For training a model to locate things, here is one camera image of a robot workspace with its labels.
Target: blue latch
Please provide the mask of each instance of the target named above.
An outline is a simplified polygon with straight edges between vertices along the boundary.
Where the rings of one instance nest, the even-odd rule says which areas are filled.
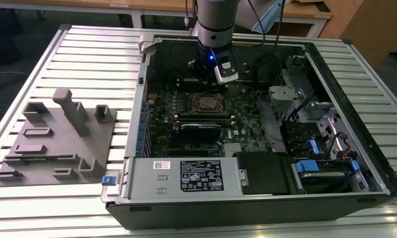
[[[355,171],[359,171],[360,170],[360,166],[359,166],[359,163],[356,160],[352,161],[352,167],[354,167],[354,170]]]
[[[103,186],[116,186],[116,176],[103,176],[102,185]]]
[[[312,145],[315,154],[319,155],[320,151],[319,151],[319,147],[318,147],[318,144],[316,144],[315,140],[311,140],[311,145]]]
[[[303,172],[318,172],[319,166],[315,160],[300,160],[296,163],[296,169],[299,173]]]

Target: gray cylinder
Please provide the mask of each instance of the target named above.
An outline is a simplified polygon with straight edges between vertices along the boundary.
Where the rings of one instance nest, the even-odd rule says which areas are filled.
[[[198,0],[199,40],[212,48],[232,40],[234,25],[240,0]]]

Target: gray plastic part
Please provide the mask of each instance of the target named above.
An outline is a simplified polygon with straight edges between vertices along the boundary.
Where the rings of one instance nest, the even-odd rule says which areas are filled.
[[[79,177],[78,173],[72,168],[58,168],[54,169],[54,177],[59,180],[62,179],[76,179]]]
[[[92,160],[92,164],[90,165],[87,160],[82,159],[79,171],[84,175],[84,177],[96,177],[104,173],[104,167],[98,163],[98,160]]]
[[[16,154],[38,154],[44,153],[47,147],[44,145],[16,145],[14,152]]]
[[[24,136],[51,136],[54,134],[54,130],[50,127],[39,127],[26,129],[23,132]]]
[[[116,109],[106,106],[110,117],[107,122],[99,123],[96,109],[84,109],[82,104],[75,102],[72,106],[90,130],[87,136],[80,136],[63,109],[46,108],[42,105],[30,103],[27,106],[30,112],[42,109],[36,112],[44,122],[36,120],[32,124],[26,121],[11,152],[3,160],[0,186],[100,183],[106,173]],[[54,131],[50,136],[24,135],[26,131],[43,130],[46,127]]]
[[[46,123],[42,113],[48,113],[48,109],[43,103],[30,103],[24,109],[23,115],[32,124]]]
[[[59,30],[70,31],[72,28],[72,24],[60,24]]]
[[[86,113],[84,106],[79,104],[75,104],[72,102],[72,92],[70,89],[56,89],[55,95],[54,95],[54,101],[62,106],[62,109],[66,112],[66,116],[68,118],[68,121],[71,122],[75,130],[78,131],[80,136],[90,135],[88,127],[84,124],[83,114]]]
[[[99,123],[107,123],[110,121],[114,121],[112,113],[107,105],[96,106],[95,116]]]
[[[0,171],[2,182],[19,182],[23,178],[23,174],[18,170]]]

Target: connector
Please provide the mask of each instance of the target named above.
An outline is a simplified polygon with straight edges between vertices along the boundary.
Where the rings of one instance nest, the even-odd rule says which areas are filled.
[[[340,140],[347,140],[348,138],[350,138],[350,136],[347,134],[343,134],[343,135],[339,136]]]
[[[184,17],[184,24],[186,24],[186,28],[188,29],[188,25],[191,23],[191,19],[188,18],[188,15],[186,15]]]

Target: white sticker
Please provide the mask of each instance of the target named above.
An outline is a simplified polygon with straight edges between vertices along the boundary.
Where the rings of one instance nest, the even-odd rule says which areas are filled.
[[[127,4],[110,4],[111,6],[116,6],[116,7],[128,7]]]
[[[155,161],[154,169],[155,170],[170,170],[171,169],[171,161]]]

